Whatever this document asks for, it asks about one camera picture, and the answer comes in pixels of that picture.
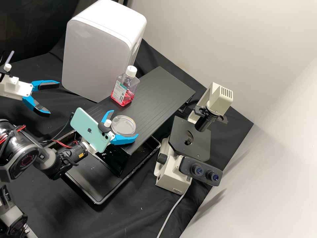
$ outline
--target mint green iphone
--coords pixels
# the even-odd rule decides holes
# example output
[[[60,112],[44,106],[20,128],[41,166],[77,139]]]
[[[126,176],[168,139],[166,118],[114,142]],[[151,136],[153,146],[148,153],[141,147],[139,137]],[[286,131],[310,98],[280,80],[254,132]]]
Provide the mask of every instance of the mint green iphone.
[[[106,139],[98,129],[98,122],[81,107],[76,109],[70,125],[99,153],[104,152],[110,142],[111,137]]]

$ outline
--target pink liquid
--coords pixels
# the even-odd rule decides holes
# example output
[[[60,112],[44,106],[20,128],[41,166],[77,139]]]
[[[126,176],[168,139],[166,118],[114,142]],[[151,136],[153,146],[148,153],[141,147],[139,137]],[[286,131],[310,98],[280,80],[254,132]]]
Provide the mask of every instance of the pink liquid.
[[[115,99],[112,97],[112,94],[113,94],[113,91],[112,91],[112,93],[111,93],[111,98],[112,98],[114,101],[116,101],[120,106],[125,106],[125,105],[127,105],[128,103],[130,103],[130,102],[134,99],[134,93],[130,92],[129,90],[126,91],[122,103],[120,103],[120,102],[118,102],[117,100],[115,100]]]

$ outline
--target white wall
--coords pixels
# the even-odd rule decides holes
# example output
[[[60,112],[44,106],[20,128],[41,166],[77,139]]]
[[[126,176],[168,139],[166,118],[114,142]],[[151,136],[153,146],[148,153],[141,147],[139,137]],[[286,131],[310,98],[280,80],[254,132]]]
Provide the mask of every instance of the white wall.
[[[253,126],[182,234],[316,237],[317,59]]]
[[[151,46],[256,123],[182,237],[316,237],[316,1],[129,2]]]
[[[144,39],[204,86],[234,92],[257,122],[316,56],[313,0],[130,0],[147,19]]]

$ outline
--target white knob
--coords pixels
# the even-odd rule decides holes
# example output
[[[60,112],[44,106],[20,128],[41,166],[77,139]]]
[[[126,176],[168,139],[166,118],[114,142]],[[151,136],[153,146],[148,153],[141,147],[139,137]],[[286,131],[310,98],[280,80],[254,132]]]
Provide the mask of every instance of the white knob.
[[[5,64],[5,65],[3,66],[3,69],[4,69],[6,72],[9,72],[9,71],[11,70],[11,68],[12,68],[11,64]]]
[[[111,120],[107,119],[104,123],[105,127],[110,127],[111,126]]]

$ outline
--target petri dish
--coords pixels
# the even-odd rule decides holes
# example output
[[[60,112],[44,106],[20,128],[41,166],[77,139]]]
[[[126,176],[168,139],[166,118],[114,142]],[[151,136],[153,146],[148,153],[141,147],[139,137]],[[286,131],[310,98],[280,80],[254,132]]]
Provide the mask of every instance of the petri dish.
[[[135,121],[128,116],[118,115],[112,119],[111,128],[119,135],[132,135],[135,132]]]

